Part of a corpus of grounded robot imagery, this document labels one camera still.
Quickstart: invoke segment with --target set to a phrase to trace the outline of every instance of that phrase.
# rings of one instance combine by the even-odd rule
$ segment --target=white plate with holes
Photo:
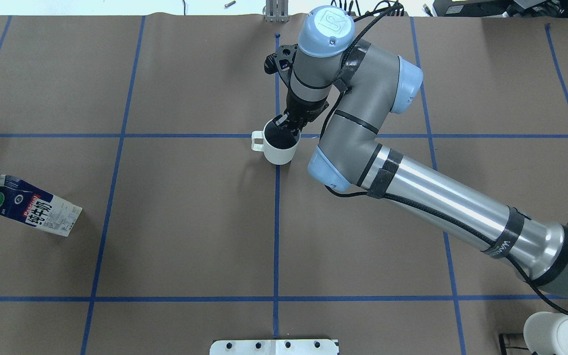
[[[215,341],[210,355],[338,355],[339,341],[331,339],[280,339]]]

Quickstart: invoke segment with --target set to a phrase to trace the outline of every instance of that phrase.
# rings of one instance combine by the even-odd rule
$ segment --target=white cup
[[[568,316],[534,313],[525,321],[523,337],[530,351],[539,355],[568,355]]]
[[[253,131],[251,133],[251,150],[262,151],[266,160],[269,160],[271,164],[283,165],[290,162],[295,155],[297,146],[299,145],[299,133],[297,133],[297,143],[288,149],[279,149],[272,146],[269,141],[264,137],[264,130],[266,126],[270,123],[264,124],[264,128],[261,131]],[[262,139],[262,144],[255,143],[255,140]]]

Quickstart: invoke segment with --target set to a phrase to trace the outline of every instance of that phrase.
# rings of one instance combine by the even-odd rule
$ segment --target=mug handle
[[[263,131],[253,131],[251,133],[251,150],[255,151],[264,151],[264,144],[256,144],[256,139],[264,139],[264,132]]]

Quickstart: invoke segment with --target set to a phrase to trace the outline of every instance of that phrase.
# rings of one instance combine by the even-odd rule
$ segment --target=white floor
[[[261,14],[264,0],[185,0],[186,13],[191,15]],[[372,10],[377,0],[358,0],[361,12]],[[401,0],[410,16],[426,16],[422,4],[432,8],[433,0]],[[317,6],[329,4],[329,0],[290,0],[290,14],[308,13]],[[0,0],[0,15],[142,15],[156,12],[183,14],[181,0]]]

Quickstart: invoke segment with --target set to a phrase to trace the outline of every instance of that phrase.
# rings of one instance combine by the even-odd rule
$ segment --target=black cable
[[[343,194],[343,193],[338,193],[338,192],[334,191],[333,189],[329,188],[328,186],[326,186],[325,188],[327,188],[327,190],[330,191],[333,195],[338,196],[338,197],[354,197],[354,196],[367,195],[367,193],[365,191]],[[446,222],[449,222],[453,225],[456,225],[459,228],[462,228],[464,231],[469,232],[470,234],[472,234],[473,236],[482,240],[483,242],[487,243],[487,245],[490,245],[491,247],[493,247],[495,245],[494,241],[490,240],[487,236],[485,236],[481,232],[477,231],[473,227],[470,227],[469,225],[465,224],[464,222],[457,220],[456,218],[453,218],[452,216],[445,214],[442,211],[432,209],[431,207],[428,207],[424,204],[420,204],[419,202],[410,200],[406,197],[393,195],[393,194],[390,194],[390,193],[386,193],[385,198],[387,198],[388,200],[399,202],[400,204],[403,204],[403,205],[406,205],[406,206],[409,206],[409,207],[413,207],[413,208],[418,209],[420,211],[426,212],[426,213],[428,213],[432,216],[436,216],[437,218],[440,218],[442,220],[445,220]],[[539,290],[538,287],[536,287],[536,285],[534,284],[534,281],[532,281],[532,279],[530,279],[530,277],[527,275],[525,270],[523,270],[523,268],[519,265],[519,263],[516,260],[514,260],[514,257],[511,254],[508,254],[508,256],[506,258],[507,258],[507,260],[510,261],[512,266],[514,268],[516,268],[516,270],[521,275],[521,277],[523,277],[523,280],[525,281],[525,283],[527,283],[527,285],[530,286],[530,288],[540,297],[540,299],[542,299],[550,307],[554,308],[554,310],[557,310],[558,312],[568,316],[568,310],[565,310],[564,308],[560,307],[559,305],[556,305],[552,300],[548,299],[545,296],[545,294],[543,294],[543,292],[541,290]]]
[[[433,17],[433,13],[431,12],[431,9],[428,7],[428,5],[424,4],[422,5],[422,10],[428,14],[428,16]]]
[[[341,72],[344,68],[345,61],[348,59],[348,56],[350,56],[350,53],[352,53],[352,50],[354,49],[354,47],[356,46],[358,41],[367,33],[367,31],[369,31],[369,29],[371,29],[374,25],[376,25],[376,23],[379,22],[381,20],[381,18],[383,18],[388,13],[390,13],[392,10],[394,10],[396,8],[397,4],[398,4],[398,2],[396,2],[396,4],[394,4],[394,6],[390,6],[390,7],[387,7],[386,9],[384,9],[381,14],[379,14],[376,18],[374,18],[374,20],[372,20],[372,22],[370,22],[367,26],[365,26],[365,29],[361,30],[361,32],[356,36],[356,38],[354,38],[352,43],[350,43],[350,45],[343,51],[343,56],[341,57],[341,69],[339,70],[339,74],[337,75],[337,77],[340,76],[340,74],[341,74]],[[354,22],[360,20],[360,18],[363,18],[365,15],[357,17],[356,19],[354,19]]]
[[[370,16],[374,16],[374,15],[377,14],[377,13],[382,13],[382,12],[385,11],[386,9],[387,9],[387,7],[383,7],[382,9],[377,9],[376,11],[372,11],[372,12],[370,12],[370,13],[365,13],[365,14],[362,15],[362,16],[359,16],[359,17],[357,17],[357,18],[354,18],[354,22],[358,22],[358,21],[360,21],[360,20],[363,20],[363,18],[368,18],[368,17],[370,17]]]
[[[534,284],[534,281],[532,281],[530,279],[530,277],[527,275],[525,270],[523,270],[523,268],[519,265],[519,263],[516,262],[516,260],[514,260],[514,257],[512,257],[511,255],[508,254],[507,260],[509,260],[510,263],[512,263],[512,266],[514,268],[516,268],[516,271],[518,271],[519,274],[521,275],[521,277],[523,277],[523,280],[525,280],[525,283],[527,283],[527,285],[530,285],[530,288],[532,288],[532,290],[540,297],[540,299],[545,301],[545,303],[547,305],[554,308],[554,310],[557,310],[558,312],[568,316],[568,310],[565,310],[564,308],[560,307],[559,305],[556,305],[551,299],[548,299],[545,296],[545,294],[543,294],[543,292],[541,290],[539,290],[538,287],[536,287],[536,285]]]
[[[341,99],[343,98],[343,92],[339,94],[338,99],[336,99],[336,102],[334,103],[334,105],[332,106],[332,108],[330,108],[330,112],[327,113],[327,116],[325,117],[324,120],[324,124],[321,127],[321,134],[319,135],[319,140],[321,140],[321,138],[323,137],[323,134],[325,132],[325,128],[327,127],[327,122],[329,121],[330,117],[332,117],[332,115],[334,114],[334,111],[336,110],[336,107],[339,105],[339,103],[341,102]]]
[[[391,3],[389,2],[389,0],[383,0],[383,1],[379,2],[378,4],[376,4],[373,11],[376,11],[378,9],[378,6],[380,6],[380,4],[383,4],[383,3],[387,4],[387,7],[391,7]]]

